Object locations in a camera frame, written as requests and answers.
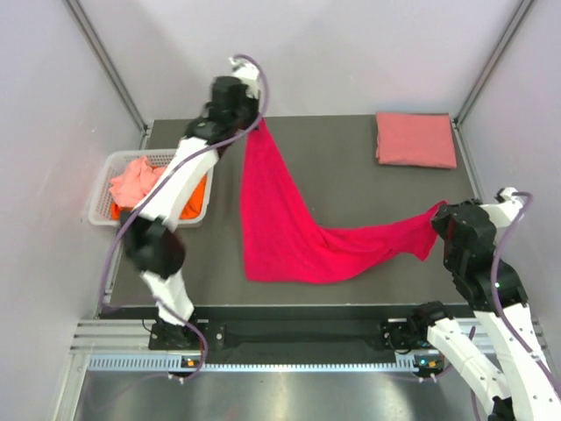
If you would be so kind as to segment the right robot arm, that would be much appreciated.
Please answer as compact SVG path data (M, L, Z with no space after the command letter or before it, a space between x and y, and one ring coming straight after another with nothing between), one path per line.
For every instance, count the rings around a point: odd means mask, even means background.
M432 219L444 241L444 267L489 338L492 363L440 302L417 307L409 337L440 352L469 387L472 405L489 420L558 420L560 388L532 323L529 299L516 270L502 259L533 202L529 192L502 189L495 204L446 204Z

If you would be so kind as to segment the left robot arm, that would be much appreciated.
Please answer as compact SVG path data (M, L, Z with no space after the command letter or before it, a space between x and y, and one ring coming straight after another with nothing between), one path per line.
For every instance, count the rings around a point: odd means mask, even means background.
M218 76L201 115L188 123L173 159L147 196L120 217L125 256L152 292L158 314L150 347L194 346L199 328L182 278L185 246L176 230L187 201L224 150L259 120L259 77Z

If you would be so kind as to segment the magenta t shirt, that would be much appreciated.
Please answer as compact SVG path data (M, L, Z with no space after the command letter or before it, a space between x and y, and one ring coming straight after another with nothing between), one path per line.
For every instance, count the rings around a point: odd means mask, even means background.
M266 122L249 133L240 190L245 274L254 282L348 281L400 254L426 260L443 202L387 225L327 228L311 216Z

